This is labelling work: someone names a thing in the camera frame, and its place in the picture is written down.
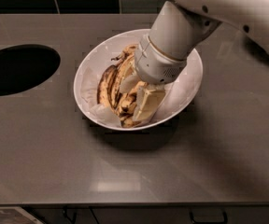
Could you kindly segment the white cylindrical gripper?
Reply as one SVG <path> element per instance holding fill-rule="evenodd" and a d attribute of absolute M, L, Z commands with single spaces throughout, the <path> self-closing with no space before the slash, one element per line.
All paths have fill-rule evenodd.
<path fill-rule="evenodd" d="M 137 75 L 128 76 L 120 84 L 120 92 L 127 93 L 140 79 L 149 83 L 137 93 L 133 121 L 145 122 L 152 118 L 165 97 L 164 85 L 152 84 L 173 83 L 186 65 L 186 60 L 169 58 L 158 50 L 148 34 L 142 36 L 134 52 L 134 69 Z"/>

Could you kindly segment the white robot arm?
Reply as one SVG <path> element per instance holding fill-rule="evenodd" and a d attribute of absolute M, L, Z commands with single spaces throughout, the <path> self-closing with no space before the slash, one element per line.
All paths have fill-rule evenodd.
<path fill-rule="evenodd" d="M 155 86 L 174 82 L 191 51 L 223 22 L 269 55 L 269 0 L 171 0 L 140 39 L 134 72 L 120 90 L 128 91 L 140 80 Z"/>

